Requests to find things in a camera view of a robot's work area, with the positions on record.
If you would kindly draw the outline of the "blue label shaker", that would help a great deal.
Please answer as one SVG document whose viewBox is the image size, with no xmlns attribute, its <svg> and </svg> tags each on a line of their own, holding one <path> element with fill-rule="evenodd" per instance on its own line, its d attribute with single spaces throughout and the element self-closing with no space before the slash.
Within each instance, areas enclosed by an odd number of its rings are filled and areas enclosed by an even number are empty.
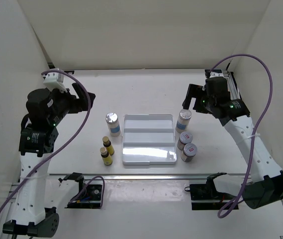
<svg viewBox="0 0 283 239">
<path fill-rule="evenodd" d="M 108 113 L 105 116 L 105 120 L 110 132 L 110 135 L 112 136 L 120 136 L 121 129 L 119 124 L 118 115 L 116 113 Z"/>
<path fill-rule="evenodd" d="M 182 133 L 186 131 L 189 121 L 191 119 L 191 116 L 192 114 L 190 110 L 182 109 L 179 112 L 179 117 L 178 117 L 177 124 L 176 124 L 176 131 L 178 133 Z"/>
</svg>

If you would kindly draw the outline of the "brown spice jar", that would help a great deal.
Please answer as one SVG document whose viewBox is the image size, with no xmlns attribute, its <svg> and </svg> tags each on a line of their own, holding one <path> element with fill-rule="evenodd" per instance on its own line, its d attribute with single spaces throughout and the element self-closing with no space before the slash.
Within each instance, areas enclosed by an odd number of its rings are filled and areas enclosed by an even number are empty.
<svg viewBox="0 0 283 239">
<path fill-rule="evenodd" d="M 188 131 L 184 131 L 180 134 L 178 143 L 177 143 L 177 148 L 179 150 L 183 150 L 184 146 L 188 143 L 192 143 L 193 140 L 193 135 L 188 132 Z"/>
<path fill-rule="evenodd" d="M 181 159 L 184 162 L 191 162 L 196 154 L 197 154 L 197 146 L 193 143 L 188 143 L 184 146 L 182 150 Z"/>
</svg>

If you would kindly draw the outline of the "yellow bottle dark cap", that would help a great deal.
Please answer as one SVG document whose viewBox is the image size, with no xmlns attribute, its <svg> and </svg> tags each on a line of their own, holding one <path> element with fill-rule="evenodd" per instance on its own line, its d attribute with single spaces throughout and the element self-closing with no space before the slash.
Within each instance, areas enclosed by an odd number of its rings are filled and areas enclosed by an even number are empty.
<svg viewBox="0 0 283 239">
<path fill-rule="evenodd" d="M 111 141 L 110 141 L 110 139 L 108 138 L 108 136 L 104 136 L 104 137 L 102 138 L 102 141 L 103 141 L 103 145 L 104 145 L 104 147 L 107 149 L 108 153 L 109 153 L 110 155 L 114 155 L 114 148 L 113 148 L 113 146 L 112 146 L 112 144 L 111 144 Z"/>
</svg>

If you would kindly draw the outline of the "brown spice jar front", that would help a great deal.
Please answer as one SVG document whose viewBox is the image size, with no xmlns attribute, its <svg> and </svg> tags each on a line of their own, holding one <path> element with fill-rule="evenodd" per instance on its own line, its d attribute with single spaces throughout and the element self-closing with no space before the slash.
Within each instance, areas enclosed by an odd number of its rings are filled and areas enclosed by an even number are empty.
<svg viewBox="0 0 283 239">
<path fill-rule="evenodd" d="M 196 154 L 197 154 L 197 146 L 193 143 L 188 143 L 184 146 L 182 150 L 181 159 L 184 162 L 191 162 Z"/>
</svg>

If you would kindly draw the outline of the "yellow bottle beige cap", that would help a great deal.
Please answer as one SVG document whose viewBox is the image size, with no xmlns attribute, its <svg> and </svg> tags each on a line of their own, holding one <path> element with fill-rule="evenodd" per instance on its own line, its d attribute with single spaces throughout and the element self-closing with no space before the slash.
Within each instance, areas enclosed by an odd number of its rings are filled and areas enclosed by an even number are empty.
<svg viewBox="0 0 283 239">
<path fill-rule="evenodd" d="M 105 165 L 109 166 L 112 164 L 112 157 L 105 147 L 100 148 L 100 154 Z"/>
</svg>

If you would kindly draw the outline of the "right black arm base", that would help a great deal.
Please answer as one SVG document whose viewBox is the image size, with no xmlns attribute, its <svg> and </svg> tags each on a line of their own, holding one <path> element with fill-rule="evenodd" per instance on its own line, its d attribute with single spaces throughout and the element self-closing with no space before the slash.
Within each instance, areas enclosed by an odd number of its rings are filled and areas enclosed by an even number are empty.
<svg viewBox="0 0 283 239">
<path fill-rule="evenodd" d="M 190 193 L 191 209 L 193 211 L 220 210 L 227 202 L 234 199 L 234 196 L 217 192 L 215 188 L 213 180 L 223 175 L 226 175 L 226 173 L 212 174 L 207 177 L 205 183 L 190 183 L 184 188 L 185 192 Z"/>
</svg>

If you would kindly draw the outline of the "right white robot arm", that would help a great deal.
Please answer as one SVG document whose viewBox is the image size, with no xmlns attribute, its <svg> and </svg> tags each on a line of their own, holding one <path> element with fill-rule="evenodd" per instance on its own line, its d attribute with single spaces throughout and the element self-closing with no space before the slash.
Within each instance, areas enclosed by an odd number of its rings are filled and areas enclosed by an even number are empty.
<svg viewBox="0 0 283 239">
<path fill-rule="evenodd" d="M 244 160 L 251 181 L 236 179 L 227 173 L 217 173 L 207 178 L 206 195 L 217 199 L 223 193 L 237 196 L 251 208 L 268 205 L 283 199 L 283 169 L 274 161 L 257 135 L 250 112 L 241 99 L 232 99 L 227 80 L 214 77 L 205 85 L 189 84 L 183 108 L 202 114 L 211 114 L 234 139 Z"/>
</svg>

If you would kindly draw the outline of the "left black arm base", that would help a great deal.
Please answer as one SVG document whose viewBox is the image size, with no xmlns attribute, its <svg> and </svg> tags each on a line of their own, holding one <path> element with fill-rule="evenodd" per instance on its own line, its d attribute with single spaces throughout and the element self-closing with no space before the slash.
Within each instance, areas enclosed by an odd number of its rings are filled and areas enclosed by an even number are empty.
<svg viewBox="0 0 283 239">
<path fill-rule="evenodd" d="M 105 191 L 105 179 L 102 176 L 95 176 L 86 182 L 83 174 L 73 172 L 59 181 L 75 181 L 78 184 L 78 192 L 67 203 L 67 209 L 102 208 Z"/>
</svg>

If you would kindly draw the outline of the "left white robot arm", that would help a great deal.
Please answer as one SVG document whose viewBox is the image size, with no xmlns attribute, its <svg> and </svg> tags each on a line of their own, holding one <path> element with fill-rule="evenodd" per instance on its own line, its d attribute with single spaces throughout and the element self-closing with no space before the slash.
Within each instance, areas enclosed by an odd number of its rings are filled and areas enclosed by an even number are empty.
<svg viewBox="0 0 283 239">
<path fill-rule="evenodd" d="M 45 207 L 45 186 L 51 155 L 58 137 L 57 125 L 67 114 L 87 112 L 96 98 L 78 83 L 69 89 L 36 89 L 27 96 L 27 115 L 21 123 L 19 152 L 21 162 L 20 188 L 15 212 L 4 223 L 2 232 L 51 238 L 57 231 L 59 215 L 56 207 Z"/>
</svg>

